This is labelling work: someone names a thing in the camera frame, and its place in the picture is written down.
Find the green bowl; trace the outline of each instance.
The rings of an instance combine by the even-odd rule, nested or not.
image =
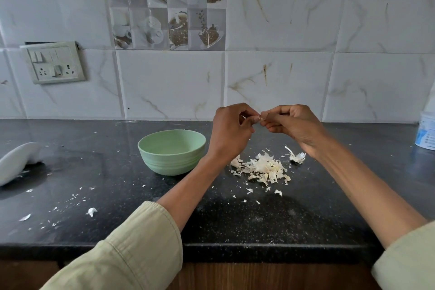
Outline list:
[[[140,139],[138,148],[145,164],[164,176],[192,170],[204,155],[205,136],[189,130],[155,132]]]

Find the black granite countertop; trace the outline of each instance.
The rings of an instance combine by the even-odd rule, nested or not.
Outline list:
[[[0,120],[0,155],[29,141],[43,146],[43,164],[0,187],[0,259],[70,260],[90,250],[143,201],[158,200],[181,179],[150,171],[139,155],[139,139],[171,128],[196,130],[209,139],[211,127],[210,122]],[[435,219],[435,152],[413,145],[415,125],[326,127],[420,213]],[[301,151],[289,137],[258,126],[242,159],[267,148],[288,166],[281,157],[287,153],[284,144]],[[184,261],[373,263],[380,256],[377,238],[318,162],[307,156],[288,173],[287,186],[280,181],[265,192],[262,184],[246,185],[246,178],[223,170],[182,232]],[[98,210],[93,218],[86,215],[91,207]]]

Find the sleeve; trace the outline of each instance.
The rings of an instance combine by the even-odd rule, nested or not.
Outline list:
[[[375,263],[372,275],[383,290],[435,288],[435,222],[391,244]]]
[[[166,289],[182,263],[181,236],[171,215],[160,204],[144,202],[41,289]]]

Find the white container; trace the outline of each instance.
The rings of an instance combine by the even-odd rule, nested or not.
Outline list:
[[[418,128],[416,145],[435,150],[435,112],[423,111]]]

